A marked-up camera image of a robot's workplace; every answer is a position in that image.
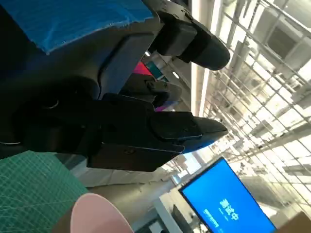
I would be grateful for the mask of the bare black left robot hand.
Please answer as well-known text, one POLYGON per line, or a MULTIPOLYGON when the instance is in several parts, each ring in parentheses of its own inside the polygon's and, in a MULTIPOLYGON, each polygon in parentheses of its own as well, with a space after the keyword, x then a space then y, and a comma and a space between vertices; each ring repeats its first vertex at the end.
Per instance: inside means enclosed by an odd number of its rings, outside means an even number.
POLYGON ((1 1, 1 158, 56 152, 91 168, 152 172, 226 135, 218 121, 165 111, 181 88, 134 72, 153 51, 210 70, 230 59, 171 1, 1 1))

